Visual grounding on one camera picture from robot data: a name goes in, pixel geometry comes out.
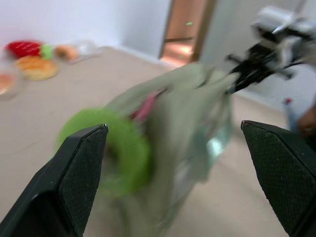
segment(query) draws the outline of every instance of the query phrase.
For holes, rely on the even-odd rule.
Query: red toy pepper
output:
[[[42,43],[36,41],[15,41],[7,45],[7,50],[17,58],[25,56],[41,56]]]

